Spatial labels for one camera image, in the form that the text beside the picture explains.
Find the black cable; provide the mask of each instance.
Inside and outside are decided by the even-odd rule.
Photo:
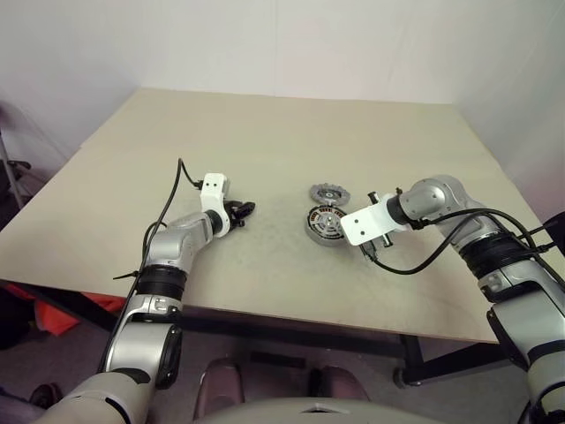
[[[565,280],[563,280],[563,278],[557,273],[557,271],[555,271],[555,269],[553,269],[551,267],[551,265],[549,265],[546,261],[544,261],[541,258],[541,256],[539,255],[538,247],[536,246],[536,243],[531,236],[531,232],[526,230],[526,228],[522,225],[522,223],[520,223],[520,221],[518,221],[513,216],[511,216],[511,215],[509,215],[505,212],[502,212],[502,211],[497,210],[497,209],[490,209],[490,208],[466,209],[466,210],[460,210],[460,211],[457,211],[457,212],[453,212],[451,214],[447,214],[445,216],[442,216],[441,218],[438,218],[438,219],[431,221],[430,223],[440,223],[441,221],[445,221],[446,219],[452,218],[454,216],[461,216],[461,215],[475,213],[475,212],[484,212],[485,214],[492,214],[492,215],[501,216],[504,219],[506,219],[507,221],[511,222],[520,232],[522,232],[523,238],[526,239],[528,246],[531,249],[531,255],[532,255],[533,259],[537,263],[539,263],[539,265],[541,265],[541,267],[543,269],[546,270],[546,272],[557,282],[558,285],[561,286],[561,288],[563,290],[565,290]]]
[[[170,189],[169,198],[167,198],[167,201],[165,202],[165,206],[163,207],[161,214],[159,215],[157,220],[152,224],[153,229],[151,230],[151,234],[149,235],[147,240],[145,240],[145,238],[144,238],[143,246],[144,246],[145,252],[143,254],[141,264],[139,265],[139,269],[136,272],[132,273],[133,275],[135,275],[135,280],[133,281],[132,287],[130,288],[130,291],[127,294],[127,298],[126,298],[126,301],[125,301],[126,305],[127,305],[127,301],[133,296],[133,293],[135,292],[135,290],[138,286],[139,276],[141,275],[141,271],[143,270],[143,268],[145,268],[145,264],[147,262],[147,254],[149,252],[149,249],[147,247],[151,245],[151,242],[153,241],[153,237],[156,234],[157,230],[159,230],[159,227],[162,224],[162,219],[165,217],[167,210],[169,210],[170,203],[173,201],[173,198],[175,197],[175,193],[177,192],[177,188],[178,188],[178,182],[180,180],[180,172],[181,172],[182,168],[183,168],[183,160],[181,158],[178,158],[177,175],[175,176],[175,182],[173,183],[173,186]],[[102,354],[100,364],[98,365],[98,372],[99,373],[101,373],[104,370],[104,366],[105,366],[105,363],[106,363],[106,358],[108,356],[108,350],[109,350],[109,347],[110,347],[110,343],[114,339],[114,337],[116,336],[116,333],[117,333],[117,330],[118,330],[118,324],[124,319],[125,309],[126,309],[125,307],[122,308],[122,312],[120,313],[120,316],[118,317],[118,319],[116,321],[116,325],[114,326],[114,329],[112,330],[112,333],[110,334],[110,336],[108,338],[108,343],[106,344],[106,348],[104,349],[104,353]]]
[[[528,232],[530,233],[531,236],[533,236],[534,234],[536,234],[536,233],[538,233],[538,232],[540,232],[540,231],[543,231],[543,230],[547,230],[548,228],[551,228],[551,227],[553,227],[553,226],[556,225],[556,224],[557,224],[557,220],[551,221],[550,223],[545,223],[545,224],[539,226],[538,228],[534,228],[533,230],[529,230]]]
[[[202,184],[204,183],[204,181],[199,180],[197,182],[194,182],[191,178],[190,175],[188,175],[188,171],[186,170],[185,167],[185,163],[183,161],[181,161],[180,163],[181,168],[183,169],[183,173],[185,174],[186,178],[190,181],[190,183],[198,190],[202,190]]]
[[[441,223],[442,221],[445,221],[447,219],[453,218],[455,216],[469,215],[469,214],[475,214],[475,213],[478,214],[477,216],[481,216],[481,215],[483,215],[483,216],[488,216],[488,215],[501,216],[502,218],[511,222],[512,225],[514,225],[518,230],[520,230],[520,232],[522,233],[522,235],[526,239],[530,249],[535,250],[536,243],[535,243],[535,241],[533,241],[533,238],[531,237],[530,232],[528,230],[526,230],[526,228],[522,225],[522,223],[520,223],[520,221],[515,219],[513,216],[511,216],[511,215],[509,215],[505,212],[502,212],[501,210],[498,210],[498,209],[472,208],[472,209],[458,210],[456,212],[452,212],[450,214],[447,214],[447,215],[441,216],[437,219],[434,219],[434,220],[430,221],[430,223],[437,224],[437,223]]]
[[[441,244],[438,246],[437,249],[435,249],[433,251],[433,253],[422,263],[420,263],[416,268],[412,268],[412,269],[395,269],[395,268],[391,268],[388,265],[385,265],[384,263],[380,262],[376,257],[371,256],[370,254],[367,254],[365,249],[361,246],[361,251],[363,252],[363,254],[365,254],[367,257],[369,257],[369,259],[377,266],[392,272],[394,274],[400,274],[401,276],[411,276],[412,274],[416,274],[418,272],[420,272],[421,270],[427,268],[433,261],[436,260],[436,258],[441,254],[441,252],[443,252],[451,243],[451,241],[453,240],[453,238],[455,237],[455,235],[473,218],[475,218],[476,216],[480,216],[483,215],[482,212],[475,212],[475,213],[470,213],[469,216],[466,216],[458,225],[456,225],[456,227],[447,235],[447,237],[445,238],[445,240],[443,240],[443,242],[441,242]]]
[[[531,233],[526,230],[526,228],[522,225],[522,223],[520,223],[517,219],[515,219],[513,216],[502,212],[500,210],[497,209],[490,209],[490,208],[471,208],[471,209],[466,209],[466,210],[459,210],[456,212],[452,212],[451,214],[447,214],[444,215],[440,218],[434,219],[432,221],[430,221],[428,224],[437,224],[437,223],[441,223],[443,221],[446,221],[450,218],[456,217],[456,216],[463,216],[463,215],[468,215],[467,217],[465,217],[462,222],[460,222],[446,237],[446,239],[443,241],[443,243],[440,244],[440,246],[430,255],[429,258],[427,258],[425,261],[423,261],[420,265],[418,265],[416,268],[413,269],[394,269],[391,268],[387,265],[385,265],[384,263],[380,262],[378,259],[376,259],[376,257],[371,257],[371,255],[367,255],[365,250],[363,249],[363,247],[361,248],[361,250],[363,251],[363,253],[365,255],[367,255],[371,261],[375,264],[378,265],[379,267],[389,271],[389,272],[393,272],[395,274],[400,274],[400,275],[404,275],[404,276],[408,276],[408,275],[412,275],[412,274],[416,274],[417,272],[421,271],[422,269],[425,269],[426,267],[428,267],[440,254],[441,252],[443,252],[448,244],[449,241],[456,235],[456,233],[461,230],[461,227],[465,224],[468,223],[472,218],[474,218],[475,216],[487,216],[490,217],[496,224],[497,226],[499,226],[499,228],[507,233],[510,233],[510,231],[508,230],[508,228],[506,228],[502,223],[500,223],[497,219],[495,219],[492,215],[495,216],[501,216],[502,218],[506,219],[507,221],[511,222],[521,233],[522,233],[522,237],[526,240],[527,245],[524,245],[524,243],[522,243],[522,241],[516,237],[515,235],[512,234],[514,240],[520,244],[522,244],[524,246],[524,248],[527,248],[532,257],[534,258],[534,260],[539,263],[539,265],[546,270],[546,272],[557,282],[558,285],[561,286],[561,288],[563,290],[565,290],[565,280],[563,280],[563,278],[546,262],[544,261],[541,256],[539,255],[539,251],[543,252],[543,249],[540,249],[536,246],[535,241],[533,240]],[[551,248],[551,244],[550,245],[545,245],[545,246],[541,246],[544,248]]]
[[[149,224],[149,226],[147,227],[147,229],[145,230],[145,234],[143,235],[143,247],[141,247],[141,259],[143,259],[143,257],[145,256],[145,251],[147,249],[147,247],[149,246],[149,244],[147,243],[147,238],[149,237],[149,232],[153,229],[153,227],[155,227],[157,225],[157,221],[152,222],[151,224]],[[167,224],[166,223],[159,223],[159,225],[162,225],[163,227],[167,228]]]
[[[557,246],[557,242],[552,241],[551,243],[547,243],[546,245],[538,246],[538,250],[539,250],[540,253],[544,254],[549,249],[551,249],[552,247],[556,247],[556,246]]]
[[[526,406],[523,408],[522,413],[520,413],[517,424],[526,424],[528,422],[526,421],[526,418],[528,418],[528,415],[530,414],[530,406],[531,403],[528,401]]]

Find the metal gear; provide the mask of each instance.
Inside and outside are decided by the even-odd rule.
[[[351,196],[340,185],[316,184],[310,187],[310,197],[322,205],[343,206]]]
[[[339,220],[345,215],[345,212],[334,206],[316,206],[306,217],[306,233],[319,245],[341,245],[345,235]]]

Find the brown shoe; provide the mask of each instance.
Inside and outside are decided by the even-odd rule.
[[[62,398],[63,393],[61,393],[59,386],[54,382],[50,382],[49,384],[38,386],[29,398],[29,403],[43,409],[48,409]]]
[[[237,366],[229,359],[210,362],[200,381],[194,419],[244,403],[244,390]]]
[[[369,400],[365,389],[355,376],[339,367],[321,370],[319,396],[323,398]]]

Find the robotic arm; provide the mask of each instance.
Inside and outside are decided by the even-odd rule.
[[[528,373],[532,419],[565,422],[565,289],[539,255],[493,216],[466,212],[482,208],[457,179],[441,175],[418,181],[406,193],[387,194],[344,216],[341,225],[354,246],[430,223],[451,237],[493,303],[486,317],[501,348]]]
[[[255,207],[224,200],[229,180],[223,174],[207,174],[199,186],[202,212],[155,233],[101,372],[49,408],[38,424],[143,424],[154,391],[176,380],[182,344],[178,322],[192,261],[214,237],[243,226]]]

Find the black table leg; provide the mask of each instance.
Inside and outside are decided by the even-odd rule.
[[[181,327],[210,334],[405,358],[404,347],[400,343],[374,339],[370,337],[370,330],[343,334],[339,327],[318,322],[299,322],[200,307],[184,307]]]
[[[419,364],[406,361],[405,368],[395,370],[394,380],[399,387],[419,386],[424,382],[439,381],[447,377],[468,375],[507,365],[510,365],[510,361],[497,344],[477,343]]]
[[[418,336],[401,334],[400,343],[404,346],[404,363],[406,367],[418,367],[424,363]]]
[[[77,291],[8,281],[3,281],[2,283],[14,284],[37,299],[43,300],[78,320],[89,322],[101,329],[112,331],[116,325],[117,318],[112,313]]]

